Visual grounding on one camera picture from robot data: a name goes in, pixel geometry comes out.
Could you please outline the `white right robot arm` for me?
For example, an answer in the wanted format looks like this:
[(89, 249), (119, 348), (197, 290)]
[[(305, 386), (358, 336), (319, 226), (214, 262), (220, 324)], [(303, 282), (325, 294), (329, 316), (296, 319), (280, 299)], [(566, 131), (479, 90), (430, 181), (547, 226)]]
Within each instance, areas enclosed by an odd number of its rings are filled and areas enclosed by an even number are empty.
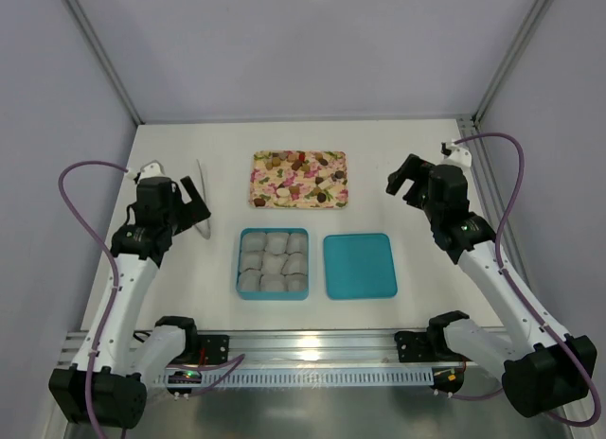
[(592, 374), (597, 349), (574, 337), (541, 306), (504, 259), (491, 226), (470, 209), (468, 182), (460, 167), (434, 165), (409, 155), (387, 178), (386, 191), (424, 212), (437, 247), (479, 288), (505, 327), (501, 339), (459, 310), (430, 319), (425, 339), (397, 337), (401, 360), (434, 355), (438, 360), (472, 360), (500, 380), (512, 407), (524, 417), (548, 413), (586, 396), (596, 397)]

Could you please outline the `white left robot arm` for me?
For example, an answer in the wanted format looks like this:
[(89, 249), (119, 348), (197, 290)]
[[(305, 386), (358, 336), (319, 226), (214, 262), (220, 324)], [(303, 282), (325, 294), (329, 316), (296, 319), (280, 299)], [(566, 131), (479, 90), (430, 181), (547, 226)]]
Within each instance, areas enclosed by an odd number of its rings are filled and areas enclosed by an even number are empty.
[(140, 177), (127, 219), (112, 237), (110, 273), (100, 306), (76, 356), (52, 372), (48, 387), (66, 419), (133, 429), (167, 366), (195, 357), (201, 346), (193, 319), (164, 316), (142, 347), (131, 349), (143, 300), (175, 236), (209, 218), (189, 177)]

